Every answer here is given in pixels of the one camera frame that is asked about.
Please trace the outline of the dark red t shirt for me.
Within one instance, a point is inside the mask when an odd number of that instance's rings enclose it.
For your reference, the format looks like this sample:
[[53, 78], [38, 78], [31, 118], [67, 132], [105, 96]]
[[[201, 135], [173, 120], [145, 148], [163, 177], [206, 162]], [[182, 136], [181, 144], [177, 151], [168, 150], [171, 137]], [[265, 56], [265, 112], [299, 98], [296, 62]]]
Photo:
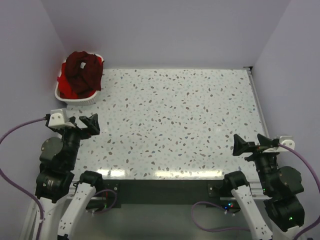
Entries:
[[65, 62], [65, 77], [71, 90], [81, 99], [101, 90], [102, 59], [86, 51], [74, 51]]

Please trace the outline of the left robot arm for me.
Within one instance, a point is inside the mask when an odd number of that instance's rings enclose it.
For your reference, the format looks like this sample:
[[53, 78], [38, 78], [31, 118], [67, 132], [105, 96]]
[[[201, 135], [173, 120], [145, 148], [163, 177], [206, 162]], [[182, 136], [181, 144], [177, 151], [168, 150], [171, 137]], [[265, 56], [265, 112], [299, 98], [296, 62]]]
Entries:
[[80, 128], [75, 117], [68, 117], [64, 109], [56, 109], [43, 120], [46, 127], [60, 134], [60, 137], [51, 137], [41, 146], [39, 174], [33, 195], [39, 209], [35, 239], [67, 240], [71, 237], [71, 231], [58, 234], [58, 217], [74, 178], [72, 171], [80, 142], [100, 134], [99, 119], [96, 113], [90, 117], [81, 116], [79, 120], [86, 127]]

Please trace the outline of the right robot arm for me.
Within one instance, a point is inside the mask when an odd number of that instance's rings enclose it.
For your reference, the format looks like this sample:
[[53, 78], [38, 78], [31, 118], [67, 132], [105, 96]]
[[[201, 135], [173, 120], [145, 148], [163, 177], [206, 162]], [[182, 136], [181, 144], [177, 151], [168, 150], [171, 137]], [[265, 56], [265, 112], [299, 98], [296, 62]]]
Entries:
[[238, 203], [254, 240], [295, 240], [305, 221], [305, 210], [297, 198], [304, 191], [301, 173], [291, 166], [279, 167], [277, 156], [294, 150], [292, 136], [270, 139], [257, 135], [259, 144], [233, 136], [233, 156], [249, 153], [247, 162], [254, 162], [263, 194], [266, 213], [272, 228], [268, 228], [257, 205], [251, 186], [240, 170], [224, 176], [220, 193], [231, 194]]

